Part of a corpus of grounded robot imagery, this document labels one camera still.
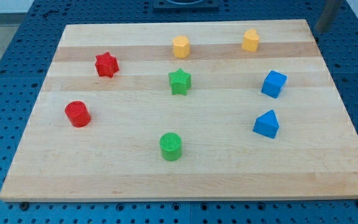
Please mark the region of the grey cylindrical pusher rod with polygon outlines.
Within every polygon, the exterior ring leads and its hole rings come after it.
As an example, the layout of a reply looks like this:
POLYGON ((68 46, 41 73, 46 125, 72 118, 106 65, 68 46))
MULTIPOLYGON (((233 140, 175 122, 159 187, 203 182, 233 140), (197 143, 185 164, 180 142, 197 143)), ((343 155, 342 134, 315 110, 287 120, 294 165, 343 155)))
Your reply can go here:
POLYGON ((323 10, 314 25, 314 31, 323 34, 330 30, 343 0, 326 0, 323 10))

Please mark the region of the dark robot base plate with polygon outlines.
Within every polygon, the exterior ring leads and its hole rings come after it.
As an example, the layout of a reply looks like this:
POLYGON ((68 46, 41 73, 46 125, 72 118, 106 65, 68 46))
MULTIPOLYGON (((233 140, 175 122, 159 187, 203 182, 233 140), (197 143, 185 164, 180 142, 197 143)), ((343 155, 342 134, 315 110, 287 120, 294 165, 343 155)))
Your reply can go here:
POLYGON ((218 10, 219 2, 220 0, 153 0, 153 10, 218 10))

